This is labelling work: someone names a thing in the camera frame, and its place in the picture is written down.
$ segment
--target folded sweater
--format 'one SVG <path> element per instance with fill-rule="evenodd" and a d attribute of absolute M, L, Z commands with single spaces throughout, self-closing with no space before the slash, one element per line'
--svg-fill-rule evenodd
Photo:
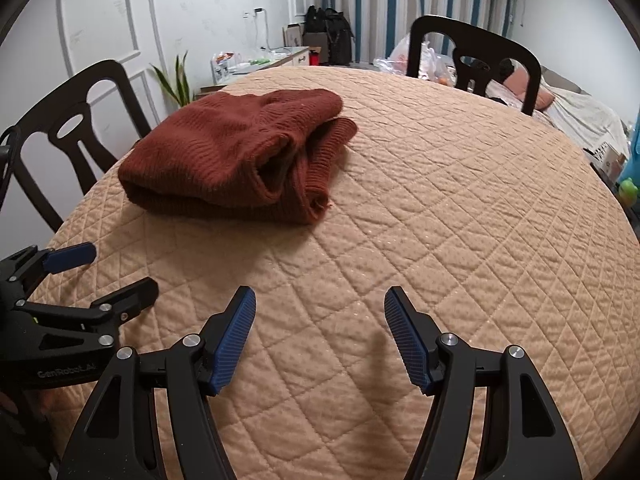
<path fill-rule="evenodd" d="M 326 90 L 217 92 L 163 121 L 123 161 L 127 197 L 154 212 L 313 223 L 331 163 L 357 131 Z"/>

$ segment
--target round table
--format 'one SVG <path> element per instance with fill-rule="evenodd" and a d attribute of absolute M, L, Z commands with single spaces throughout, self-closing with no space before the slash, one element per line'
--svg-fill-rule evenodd
<path fill-rule="evenodd" d="M 334 91 L 358 125 L 318 225 L 156 216 L 127 201 L 115 167 L 50 244 L 94 242 L 97 261 L 51 276 L 35 299 L 87 306 L 151 276 L 160 297 L 121 337 L 144 352 L 198 332 L 250 285 L 254 326 L 210 402 L 238 478 L 399 480 L 430 406 L 384 319 L 384 293 L 401 285 L 472 346 L 525 348 L 593 478 L 640 408 L 640 250 L 580 149 L 488 99 L 375 72 L 279 68 L 225 91 L 283 88 Z M 49 399 L 61 450 L 90 389 Z M 482 396 L 461 478 L 473 475 Z M 180 478 L 157 398 L 168 476 Z"/>

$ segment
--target blue object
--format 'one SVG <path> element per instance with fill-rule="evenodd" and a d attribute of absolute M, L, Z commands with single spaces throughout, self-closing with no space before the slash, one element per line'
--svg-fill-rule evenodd
<path fill-rule="evenodd" d="M 624 170 L 618 177 L 618 182 L 622 182 L 630 178 L 636 186 L 640 187 L 640 113 L 638 114 L 638 122 L 636 129 L 631 137 L 631 156 L 625 165 Z"/>
<path fill-rule="evenodd" d="M 394 336 L 409 379 L 412 384 L 426 392 L 433 383 L 429 374 L 427 349 L 398 297 L 391 290 L 385 294 L 385 319 Z"/>
<path fill-rule="evenodd" d="M 254 319 L 255 293 L 247 287 L 213 357 L 213 374 L 209 380 L 213 395 L 231 382 Z"/>
<path fill-rule="evenodd" d="M 42 267 L 51 274 L 59 274 L 65 270 L 92 263 L 96 254 L 95 245 L 91 242 L 85 242 L 84 244 L 51 251 L 44 260 Z"/>

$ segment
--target green toy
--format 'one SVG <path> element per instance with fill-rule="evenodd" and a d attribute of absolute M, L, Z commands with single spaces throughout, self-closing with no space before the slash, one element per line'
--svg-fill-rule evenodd
<path fill-rule="evenodd" d="M 618 197 L 622 205 L 626 207 L 633 206 L 638 200 L 638 186 L 634 184 L 634 181 L 627 178 L 620 182 L 620 189 L 618 190 Z"/>

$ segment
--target black bag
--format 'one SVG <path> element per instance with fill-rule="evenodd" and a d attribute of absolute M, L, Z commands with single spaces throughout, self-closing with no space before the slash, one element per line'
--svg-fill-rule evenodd
<path fill-rule="evenodd" d="M 314 6 L 308 8 L 305 16 L 305 32 L 326 32 L 324 10 Z"/>
<path fill-rule="evenodd" d="M 324 13 L 326 33 L 329 35 L 329 63 L 348 66 L 353 59 L 351 53 L 351 25 L 343 12 L 327 9 Z"/>
<path fill-rule="evenodd" d="M 343 12 L 335 9 L 309 7 L 305 16 L 305 34 L 325 33 L 329 43 L 329 64 L 348 66 L 351 63 L 351 25 Z"/>

